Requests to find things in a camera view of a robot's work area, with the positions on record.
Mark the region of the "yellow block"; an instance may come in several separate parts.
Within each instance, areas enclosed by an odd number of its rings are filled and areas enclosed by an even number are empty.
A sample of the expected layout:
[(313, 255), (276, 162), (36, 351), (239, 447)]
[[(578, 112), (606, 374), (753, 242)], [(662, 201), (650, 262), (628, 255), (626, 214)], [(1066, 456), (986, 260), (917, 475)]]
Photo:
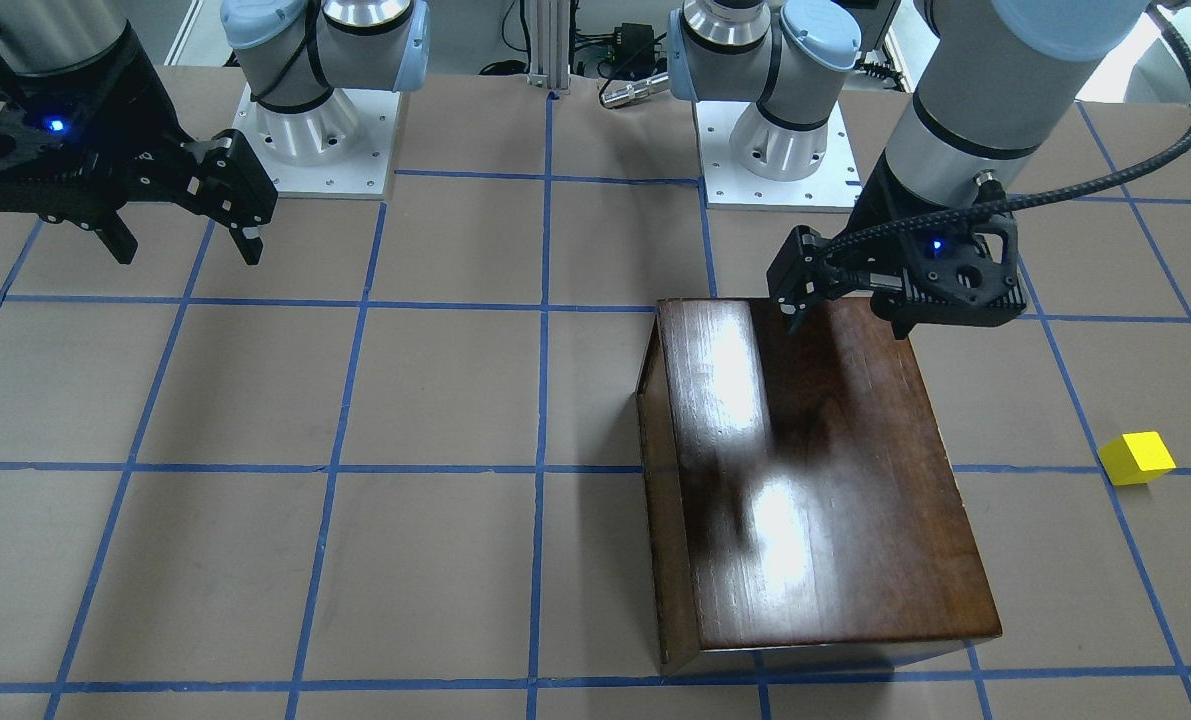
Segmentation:
[(1111, 486), (1140, 486), (1176, 471), (1177, 462), (1156, 430), (1121, 434), (1098, 447), (1098, 459)]

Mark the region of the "dark wooden drawer cabinet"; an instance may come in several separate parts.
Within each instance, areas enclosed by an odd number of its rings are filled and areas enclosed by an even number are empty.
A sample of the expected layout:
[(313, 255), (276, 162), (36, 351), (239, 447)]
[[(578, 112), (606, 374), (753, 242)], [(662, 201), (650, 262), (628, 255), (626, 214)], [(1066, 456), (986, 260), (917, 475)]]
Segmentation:
[(636, 393), (665, 676), (900, 666), (1002, 632), (909, 342), (866, 299), (657, 303)]

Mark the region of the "metal cylinder connector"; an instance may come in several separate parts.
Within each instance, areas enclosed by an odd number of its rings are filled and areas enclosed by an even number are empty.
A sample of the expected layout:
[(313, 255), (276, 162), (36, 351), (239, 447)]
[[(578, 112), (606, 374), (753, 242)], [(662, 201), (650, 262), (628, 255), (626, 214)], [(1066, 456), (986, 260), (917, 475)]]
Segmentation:
[(644, 101), (656, 94), (662, 94), (671, 88), (671, 76), (667, 71), (656, 73), (654, 76), (636, 79), (621, 88), (609, 88), (601, 90), (599, 102), (605, 109), (622, 109), (636, 102)]

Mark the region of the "black power adapter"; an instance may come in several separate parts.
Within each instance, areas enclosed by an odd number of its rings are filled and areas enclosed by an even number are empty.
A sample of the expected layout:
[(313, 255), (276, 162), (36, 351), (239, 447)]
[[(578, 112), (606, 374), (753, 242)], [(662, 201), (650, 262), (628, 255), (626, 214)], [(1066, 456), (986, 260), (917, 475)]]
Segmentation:
[(656, 64), (656, 44), (650, 24), (622, 23), (615, 27), (610, 54), (615, 76), (650, 76)]

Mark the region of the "white base plate, idle side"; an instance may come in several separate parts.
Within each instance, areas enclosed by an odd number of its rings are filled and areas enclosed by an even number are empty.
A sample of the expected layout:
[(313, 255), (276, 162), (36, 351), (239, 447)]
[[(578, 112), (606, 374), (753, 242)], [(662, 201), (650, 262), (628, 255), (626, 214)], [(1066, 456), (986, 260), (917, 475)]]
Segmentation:
[(233, 129), (247, 136), (281, 199), (384, 200), (406, 94), (336, 88), (319, 108), (281, 114), (243, 88)]

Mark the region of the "white base plate, drawer side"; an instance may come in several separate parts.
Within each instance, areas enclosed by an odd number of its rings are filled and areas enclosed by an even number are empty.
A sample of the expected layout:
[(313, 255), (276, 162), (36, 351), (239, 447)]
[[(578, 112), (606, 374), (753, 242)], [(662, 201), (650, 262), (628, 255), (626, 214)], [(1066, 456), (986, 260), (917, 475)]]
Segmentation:
[(743, 102), (694, 105), (697, 150), (711, 208), (850, 213), (863, 190), (863, 179), (841, 105), (834, 106), (827, 123), (825, 151), (815, 156), (815, 170), (805, 179), (765, 179), (740, 163), (732, 131), (743, 109)]

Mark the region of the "aluminium profile post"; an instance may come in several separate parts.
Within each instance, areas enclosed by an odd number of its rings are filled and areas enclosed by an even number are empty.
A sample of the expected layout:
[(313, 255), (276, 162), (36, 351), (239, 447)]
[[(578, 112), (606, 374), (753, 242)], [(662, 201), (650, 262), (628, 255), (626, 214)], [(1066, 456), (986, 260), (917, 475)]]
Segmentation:
[(520, 1), (528, 31), (526, 83), (559, 99), (569, 92), (573, 1)]

